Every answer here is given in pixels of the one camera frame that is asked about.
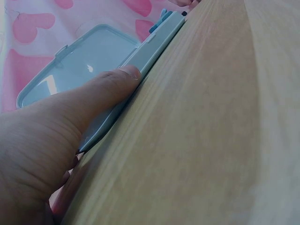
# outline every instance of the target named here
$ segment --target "finger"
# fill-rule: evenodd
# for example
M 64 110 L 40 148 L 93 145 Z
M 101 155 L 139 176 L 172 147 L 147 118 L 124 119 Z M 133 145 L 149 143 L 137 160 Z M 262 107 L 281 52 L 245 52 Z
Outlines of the finger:
M 60 184 L 60 187 L 61 188 L 62 186 L 65 185 L 65 183 L 68 181 L 68 179 L 70 178 L 70 172 L 69 171 L 66 171 L 65 174 L 62 176 L 62 179 L 61 179 L 61 184 Z
M 78 164 L 78 158 L 77 156 L 75 156 L 70 167 L 67 170 L 72 170 L 77 164 Z
M 62 113 L 83 132 L 95 116 L 128 97 L 136 89 L 140 79 L 139 70 L 133 66 L 103 72 L 82 87 L 35 103 L 30 110 Z

